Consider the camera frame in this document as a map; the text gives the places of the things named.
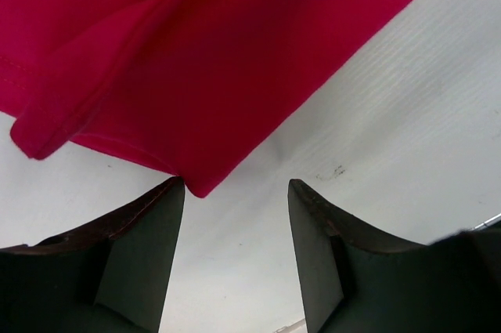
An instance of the pink fabric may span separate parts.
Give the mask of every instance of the pink fabric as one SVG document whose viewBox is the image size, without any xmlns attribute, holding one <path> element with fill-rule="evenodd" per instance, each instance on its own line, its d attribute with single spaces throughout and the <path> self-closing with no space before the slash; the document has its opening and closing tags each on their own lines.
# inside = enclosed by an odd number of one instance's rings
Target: pink fabric
<svg viewBox="0 0 501 333">
<path fill-rule="evenodd" d="M 0 0 L 0 109 L 215 188 L 411 0 Z"/>
</svg>

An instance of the white floor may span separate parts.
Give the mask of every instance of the white floor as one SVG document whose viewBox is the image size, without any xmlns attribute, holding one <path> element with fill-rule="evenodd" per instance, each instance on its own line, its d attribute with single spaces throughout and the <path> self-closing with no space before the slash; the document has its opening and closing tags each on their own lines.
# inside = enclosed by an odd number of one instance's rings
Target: white floor
<svg viewBox="0 0 501 333">
<path fill-rule="evenodd" d="M 0 247 L 35 244 L 166 178 L 74 144 L 28 161 L 12 122 L 0 115 Z M 214 193 L 188 195 L 162 332 L 305 331 L 290 178 L 419 242 L 500 213 L 501 0 L 415 0 Z"/>
</svg>

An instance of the pink garment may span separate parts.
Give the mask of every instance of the pink garment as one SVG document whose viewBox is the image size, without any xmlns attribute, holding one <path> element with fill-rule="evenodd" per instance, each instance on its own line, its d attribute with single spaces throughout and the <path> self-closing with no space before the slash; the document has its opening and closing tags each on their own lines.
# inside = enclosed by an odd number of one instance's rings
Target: pink garment
<svg viewBox="0 0 501 333">
<path fill-rule="evenodd" d="M 0 110 L 205 196 L 411 0 L 0 0 Z"/>
</svg>

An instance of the white surface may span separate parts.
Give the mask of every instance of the white surface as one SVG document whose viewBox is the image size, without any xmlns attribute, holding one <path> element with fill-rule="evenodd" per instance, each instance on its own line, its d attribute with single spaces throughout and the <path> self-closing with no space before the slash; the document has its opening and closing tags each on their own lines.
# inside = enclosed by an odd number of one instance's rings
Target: white surface
<svg viewBox="0 0 501 333">
<path fill-rule="evenodd" d="M 165 178 L 73 144 L 28 161 L 11 124 L 0 116 L 0 247 L 68 230 Z M 162 331 L 272 333 L 303 318 L 290 178 L 428 242 L 501 212 L 500 165 L 501 0 L 415 0 L 213 194 L 186 198 Z"/>
</svg>

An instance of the stitching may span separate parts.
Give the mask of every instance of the stitching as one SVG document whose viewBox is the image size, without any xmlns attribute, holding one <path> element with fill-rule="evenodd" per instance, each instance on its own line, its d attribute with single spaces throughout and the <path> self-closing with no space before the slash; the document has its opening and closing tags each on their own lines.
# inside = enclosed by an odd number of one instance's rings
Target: stitching
<svg viewBox="0 0 501 333">
<path fill-rule="evenodd" d="M 131 44 L 132 40 L 136 38 L 139 28 L 157 11 L 157 8 L 165 1 L 166 0 L 159 0 L 159 2 L 157 2 L 156 5 L 153 6 L 153 8 L 150 8 L 148 12 L 142 17 L 142 19 L 134 26 L 133 30 L 129 33 L 125 42 L 121 45 L 121 48 L 117 51 L 116 56 L 113 62 L 111 63 L 111 67 L 107 69 L 106 74 L 104 75 L 103 78 L 101 78 L 101 83 L 97 85 L 94 88 L 94 90 L 90 94 L 88 94 L 87 97 L 84 100 L 82 100 L 81 103 L 70 112 L 68 117 L 57 126 L 57 128 L 52 132 L 52 135 L 43 143 L 43 145 L 39 147 L 38 152 L 34 155 L 35 157 L 38 157 L 40 154 L 44 153 L 45 149 L 59 134 L 59 130 L 63 131 L 65 130 L 63 128 L 65 123 L 67 123 L 71 118 L 73 119 L 81 118 L 81 115 L 83 115 L 82 111 L 85 109 L 85 106 L 87 106 L 89 102 L 92 102 L 94 97 L 97 96 L 101 90 L 103 90 L 102 85 L 105 85 L 105 82 L 108 80 L 113 71 L 117 68 L 117 65 L 119 64 L 124 49 L 126 49 Z"/>
<path fill-rule="evenodd" d="M 4 82 L 7 82 L 9 84 L 12 84 L 14 86 L 16 86 L 17 88 L 23 90 L 24 92 L 27 92 L 27 89 L 25 86 L 22 86 L 19 82 L 16 82 L 16 81 L 13 81 L 13 80 L 9 80 L 7 78 L 3 78 L 2 77 L 2 81 Z M 54 118 L 54 116 L 52 114 L 50 114 L 46 109 L 44 109 L 40 104 L 37 104 L 36 107 L 54 124 L 54 125 L 58 125 L 58 122 L 56 121 L 56 119 Z M 64 128 L 63 126 L 61 126 L 60 128 L 63 133 L 67 136 L 70 135 L 70 133 L 68 132 L 68 130 L 66 128 Z"/>
<path fill-rule="evenodd" d="M 3 55 L 0 55 L 0 60 L 3 61 L 4 63 L 10 65 L 11 67 L 15 67 L 15 68 L 17 68 L 17 69 L 19 69 L 19 70 L 21 70 L 21 71 L 23 71 L 25 73 L 40 75 L 40 72 L 35 71 L 34 69 L 30 69 L 30 68 L 24 67 L 21 64 L 15 63 L 11 59 L 8 59 L 8 58 L 6 58 Z"/>
<path fill-rule="evenodd" d="M 7 78 L 2 78 L 2 81 L 8 82 L 9 84 L 12 84 L 12 85 L 18 87 L 21 90 L 24 90 L 25 92 L 27 91 L 26 88 L 24 86 L 22 86 L 19 82 L 8 80 Z"/>
</svg>

